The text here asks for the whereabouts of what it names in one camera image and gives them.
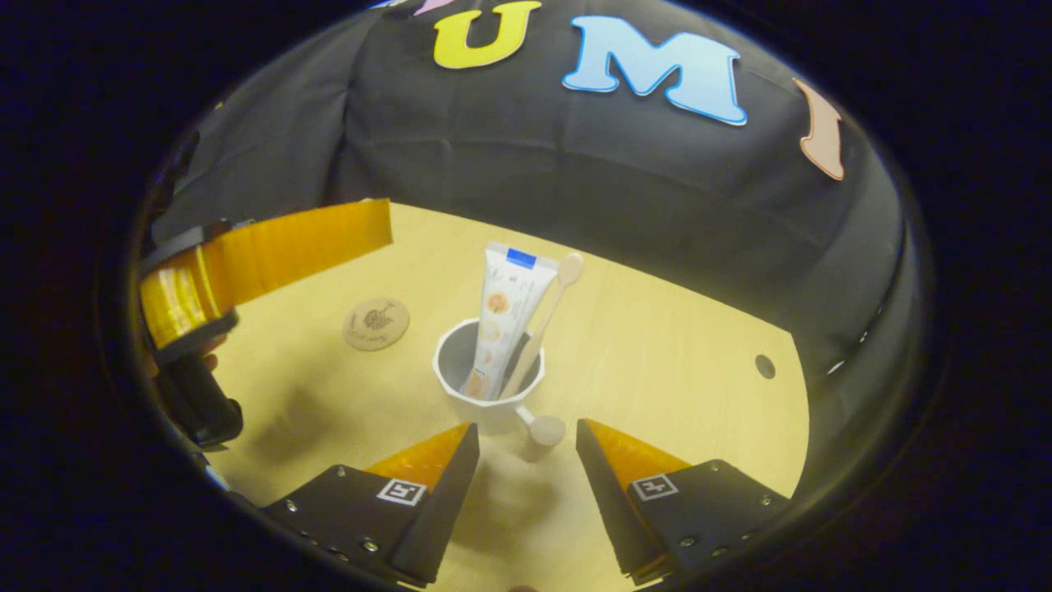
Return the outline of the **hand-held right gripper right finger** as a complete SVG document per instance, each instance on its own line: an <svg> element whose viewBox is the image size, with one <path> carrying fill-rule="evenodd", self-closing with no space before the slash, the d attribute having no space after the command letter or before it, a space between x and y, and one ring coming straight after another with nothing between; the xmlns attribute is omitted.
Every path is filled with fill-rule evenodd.
<svg viewBox="0 0 1052 592"><path fill-rule="evenodd" d="M790 499L725 460L691 464L593 419L575 449L621 573L682 581L741 555Z"/></svg>

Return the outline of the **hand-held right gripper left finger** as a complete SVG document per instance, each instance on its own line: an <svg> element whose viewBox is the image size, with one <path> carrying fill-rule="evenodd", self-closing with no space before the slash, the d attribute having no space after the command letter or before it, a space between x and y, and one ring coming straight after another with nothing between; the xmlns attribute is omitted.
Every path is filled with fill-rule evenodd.
<svg viewBox="0 0 1052 592"><path fill-rule="evenodd" d="M437 578L480 457L478 426L454 428L365 469L332 465L263 512L358 569L427 587Z"/></svg>

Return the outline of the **white cup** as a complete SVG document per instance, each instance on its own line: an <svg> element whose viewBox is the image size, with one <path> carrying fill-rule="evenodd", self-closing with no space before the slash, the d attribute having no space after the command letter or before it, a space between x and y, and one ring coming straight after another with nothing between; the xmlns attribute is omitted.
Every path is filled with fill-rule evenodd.
<svg viewBox="0 0 1052 592"><path fill-rule="evenodd" d="M497 436L522 428L526 438L540 447L554 447L566 438L566 421L551 414L535 414L528 408L530 395L546 377L545 349L523 374L514 394L497 400L474 400L463 393L474 360L478 319L463 319L437 341L431 367L447 400L462 421L476 423L478 433Z"/></svg>

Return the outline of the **round wooden coaster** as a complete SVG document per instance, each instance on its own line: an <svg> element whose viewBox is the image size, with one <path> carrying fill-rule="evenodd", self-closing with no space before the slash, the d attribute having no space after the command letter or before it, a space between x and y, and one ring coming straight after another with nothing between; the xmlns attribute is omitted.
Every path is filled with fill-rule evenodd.
<svg viewBox="0 0 1052 592"><path fill-rule="evenodd" d="M394 298L361 301L345 318L342 336L357 351L375 352L401 340L410 326L410 313Z"/></svg>

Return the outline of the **beige toothbrush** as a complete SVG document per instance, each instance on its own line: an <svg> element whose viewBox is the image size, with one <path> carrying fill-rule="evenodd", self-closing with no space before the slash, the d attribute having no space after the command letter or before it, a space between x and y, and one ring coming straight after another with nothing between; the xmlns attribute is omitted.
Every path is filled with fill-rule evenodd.
<svg viewBox="0 0 1052 592"><path fill-rule="evenodd" d="M526 345L522 349L521 355L515 360L514 370L512 370L510 379L502 390L502 400L510 399L519 392L519 387L522 386L526 373L533 366L538 355L540 355L542 341L550 322L552 322L552 318L557 314L557 307L559 307L564 292L579 280L583 270L584 258L579 252L568 252L560 262L560 265L557 267L555 295L552 295L547 311L545 311L541 321L537 324L537 330L531 333L529 341L526 342Z"/></svg>

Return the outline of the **white toothpaste tube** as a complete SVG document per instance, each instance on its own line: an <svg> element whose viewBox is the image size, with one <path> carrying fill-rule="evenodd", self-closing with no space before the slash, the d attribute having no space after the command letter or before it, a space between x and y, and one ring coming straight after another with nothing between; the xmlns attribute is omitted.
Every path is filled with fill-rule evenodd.
<svg viewBox="0 0 1052 592"><path fill-rule="evenodd" d="M495 400L522 334L557 279L555 260L491 241L485 250L473 366L461 393Z"/></svg>

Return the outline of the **black backdrop cloth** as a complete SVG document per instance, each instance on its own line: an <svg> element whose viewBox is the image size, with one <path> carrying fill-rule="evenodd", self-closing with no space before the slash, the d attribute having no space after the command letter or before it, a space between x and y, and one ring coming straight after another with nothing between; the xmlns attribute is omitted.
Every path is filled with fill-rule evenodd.
<svg viewBox="0 0 1052 592"><path fill-rule="evenodd" d="M525 49L454 72L436 24L497 5L376 5L262 65L205 115L154 239L358 197L465 216L653 272L796 342L812 488L891 382L916 287L906 181L853 117L844 179L804 152L800 72L669 0L540 0Z"/></svg>

